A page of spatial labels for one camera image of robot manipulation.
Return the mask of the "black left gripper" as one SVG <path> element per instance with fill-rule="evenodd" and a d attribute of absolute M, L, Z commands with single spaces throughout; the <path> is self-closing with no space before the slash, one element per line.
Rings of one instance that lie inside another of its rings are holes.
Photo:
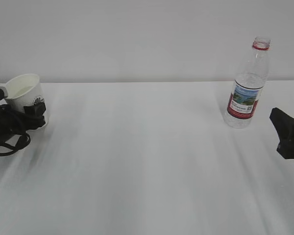
<path fill-rule="evenodd" d="M 8 104 L 0 105 L 0 143 L 14 135 L 24 135 L 27 130 L 37 130 L 46 125 L 46 105 L 44 102 L 24 106 L 24 113 L 16 111 Z"/>

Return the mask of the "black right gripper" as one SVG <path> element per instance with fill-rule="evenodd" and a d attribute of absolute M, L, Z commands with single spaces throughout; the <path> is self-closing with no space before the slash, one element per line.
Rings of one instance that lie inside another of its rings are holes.
<path fill-rule="evenodd" d="M 273 108 L 269 116 L 279 137 L 277 152 L 286 160 L 294 160 L 294 118 Z"/>

